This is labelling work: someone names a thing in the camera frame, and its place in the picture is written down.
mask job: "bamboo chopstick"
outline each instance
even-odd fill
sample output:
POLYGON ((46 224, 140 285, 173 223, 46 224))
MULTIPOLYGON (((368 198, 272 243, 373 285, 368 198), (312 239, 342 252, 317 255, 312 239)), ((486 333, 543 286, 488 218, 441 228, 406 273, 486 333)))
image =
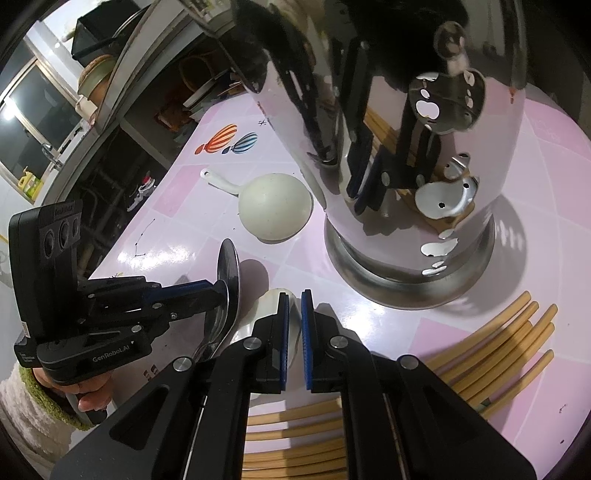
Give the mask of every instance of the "bamboo chopstick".
POLYGON ((301 447, 288 448, 284 450, 273 450, 271 452, 245 453, 243 457, 244 463, 267 462, 271 460, 283 460, 287 458, 297 458, 315 453, 329 452, 345 448, 345 440, 343 437, 327 440, 321 443, 314 443, 313 445, 304 445, 301 447))
POLYGON ((490 397, 494 392, 499 391, 511 377, 519 374, 520 370, 525 367, 533 356, 542 348, 550 335, 554 333, 554 324, 550 323, 543 331, 543 333, 535 340, 530 347, 527 348, 522 355, 517 358, 509 367, 496 371, 491 370, 490 377, 485 379, 482 377, 478 382, 471 385, 469 388, 460 393, 460 396, 468 402, 472 408, 476 408, 481 402, 490 397))
POLYGON ((334 413, 336 411, 341 411, 340 397, 332 398, 331 400, 319 403, 314 403, 312 405, 305 405, 303 407, 278 411, 275 413, 253 415, 251 417, 248 417, 247 425, 267 425, 270 423, 278 423, 281 421, 306 419, 308 417, 316 417, 318 415, 334 413))
POLYGON ((492 417, 496 412, 498 412, 511 400, 513 400, 530 383, 532 383, 537 378, 537 376, 540 373, 542 373, 542 370, 544 370, 544 368, 548 366, 548 364, 552 361, 553 358, 554 352, 552 350, 548 350, 535 363, 535 365, 527 371, 527 373, 523 377, 521 377, 517 382, 515 382, 506 392, 504 392, 493 403, 491 403, 484 410, 482 410, 480 412, 480 415, 482 415, 482 417, 485 420, 488 420, 490 417, 492 417))
POLYGON ((507 340, 509 340, 513 335, 515 335, 515 333, 521 328, 521 326, 527 320, 531 318, 531 316, 535 313, 536 310, 538 310, 538 308, 538 302, 531 302, 525 308, 525 310, 517 316, 515 320, 513 320, 501 333, 494 337, 489 343, 483 345, 480 349, 478 349, 476 352, 471 354, 469 357, 464 359, 459 364, 443 372, 441 375, 439 375, 439 378, 441 378, 445 383, 449 383, 454 378, 457 378, 460 375, 467 372, 479 361, 486 358, 497 348, 503 345, 507 340))
POLYGON ((286 476, 276 478, 292 478, 293 480, 347 480, 347 470, 345 468, 341 470, 335 470, 333 472, 326 473, 313 473, 311 475, 297 475, 297 476, 286 476))
POLYGON ((259 440, 279 440, 293 437, 303 437, 313 433, 329 432, 343 428, 343 419, 323 421, 301 427, 292 427, 282 430, 269 430, 267 432, 250 432, 246 434, 247 442, 256 442, 259 440))
POLYGON ((499 349, 485 358, 481 363, 479 363, 474 370, 468 373, 465 377, 460 378, 459 380, 453 382, 451 387, 454 392, 459 393, 462 396, 461 392, 465 389, 469 388, 470 385, 477 382, 480 378, 485 376, 489 371, 493 370, 497 365, 499 365, 504 359, 509 357, 513 351, 517 351, 523 342, 526 339, 529 339, 528 345, 524 346, 521 352, 525 350, 531 342, 535 340, 535 336, 531 335, 531 331, 533 330, 531 326, 531 322, 525 322, 515 335, 511 337, 511 339, 505 342, 499 349))
POLYGON ((301 465, 288 468, 269 468, 262 470, 242 470, 242 478, 282 478, 286 476, 309 475, 311 473, 330 472, 339 470, 347 466, 345 457, 335 460, 328 460, 321 463, 312 463, 310 465, 301 465))
MULTIPOLYGON (((532 343, 534 343, 535 339, 538 338, 544 329, 550 324, 556 312, 558 311, 558 307, 555 304, 550 305, 548 310, 544 312, 541 319, 535 324, 535 326, 530 330, 527 336, 523 339, 517 339, 517 334, 515 337, 512 338, 509 342, 504 344, 501 348, 499 348, 495 353, 488 356, 482 363, 476 366, 476 368, 467 374, 465 377, 458 380, 458 382, 454 383, 452 388, 455 392, 459 393, 462 398, 467 400, 470 398, 474 393, 478 392, 478 390, 473 391, 471 395, 465 396, 463 391, 470 387, 473 383, 475 383, 481 377, 484 377, 488 374, 490 370, 493 368, 496 369, 497 375, 499 372, 507 369, 509 365, 511 365, 519 356, 527 350, 532 343)), ((530 322, 526 322, 523 327, 519 329, 521 331, 526 326, 531 325, 530 322)), ((486 377, 489 378, 491 381, 496 378, 496 376, 491 377, 492 374, 488 374, 486 377)))
POLYGON ((485 323, 477 331, 475 331, 471 335, 468 335, 461 342, 455 344, 447 350, 444 350, 441 353, 438 353, 437 355, 429 359, 427 362, 425 362, 425 364, 431 370, 437 370, 446 363, 449 363, 451 360, 463 355, 470 348, 473 348, 474 346, 479 344, 486 337, 496 332, 500 327, 502 327, 509 320, 511 320, 523 307, 525 307, 530 302, 530 300, 530 292, 523 292, 515 301, 513 301, 513 303, 511 303, 505 310, 500 312, 500 314, 498 314, 488 323, 485 323))
POLYGON ((271 460, 268 462, 244 462, 243 469, 263 469, 263 468, 287 468, 300 465, 311 465, 312 463, 325 462, 327 460, 335 460, 337 458, 346 457, 345 448, 337 450, 330 450, 328 452, 315 453, 313 455, 306 455, 303 457, 284 458, 281 460, 271 460))

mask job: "white ladle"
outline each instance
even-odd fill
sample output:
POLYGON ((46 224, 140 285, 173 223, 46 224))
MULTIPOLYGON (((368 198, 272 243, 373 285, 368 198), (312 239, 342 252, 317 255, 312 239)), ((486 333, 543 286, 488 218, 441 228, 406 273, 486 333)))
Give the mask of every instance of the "white ladle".
POLYGON ((240 221, 260 240, 285 240, 304 228, 310 219, 312 195, 291 175, 269 173, 238 186, 204 168, 201 178, 238 197, 240 221))

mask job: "black marker scribble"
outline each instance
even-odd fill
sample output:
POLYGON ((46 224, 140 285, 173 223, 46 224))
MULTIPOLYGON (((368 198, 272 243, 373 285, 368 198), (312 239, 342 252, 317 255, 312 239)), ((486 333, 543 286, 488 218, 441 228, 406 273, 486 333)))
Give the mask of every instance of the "black marker scribble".
POLYGON ((144 236, 144 233, 146 233, 146 230, 148 229, 148 227, 150 225, 152 225, 155 221, 156 221, 156 219, 153 219, 148 225, 146 225, 146 228, 144 228, 144 231, 141 232, 141 234, 139 235, 139 238, 138 238, 138 240, 135 243, 135 255, 134 255, 134 258, 135 257, 144 257, 145 256, 145 254, 138 254, 138 243, 142 239, 142 237, 144 236))

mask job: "yellow bottle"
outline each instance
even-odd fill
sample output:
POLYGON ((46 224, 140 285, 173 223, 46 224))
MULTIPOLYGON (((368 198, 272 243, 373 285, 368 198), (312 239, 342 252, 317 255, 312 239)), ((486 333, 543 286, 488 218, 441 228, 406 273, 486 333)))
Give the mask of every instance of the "yellow bottle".
POLYGON ((18 188, 21 189, 27 197, 35 201, 41 191, 43 182, 33 175, 32 172, 28 171, 27 168, 28 167, 25 167, 22 171, 23 175, 18 181, 18 188))

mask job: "white wall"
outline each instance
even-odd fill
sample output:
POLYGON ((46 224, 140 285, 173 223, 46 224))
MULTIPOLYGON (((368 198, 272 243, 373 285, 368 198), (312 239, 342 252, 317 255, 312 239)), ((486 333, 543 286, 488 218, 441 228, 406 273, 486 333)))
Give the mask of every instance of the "white wall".
POLYGON ((58 80, 63 80, 60 83, 65 82, 64 87, 68 87, 68 90, 75 94, 78 90, 78 77, 82 73, 82 65, 72 59, 72 55, 63 45, 58 44, 57 37, 42 22, 35 22, 27 32, 27 38, 57 73, 58 80))
MULTIPOLYGON (((99 0, 70 0, 48 15, 43 23, 58 38, 62 39, 69 31, 76 28, 76 21, 98 5, 99 0)), ((72 41, 66 43, 68 51, 72 51, 72 41)))
MULTIPOLYGON (((0 235, 8 238, 8 222, 13 214, 32 208, 32 205, 0 178, 0 235)), ((0 239, 0 380, 8 378, 16 361, 14 340, 21 331, 17 302, 12 290, 8 245, 0 239)))

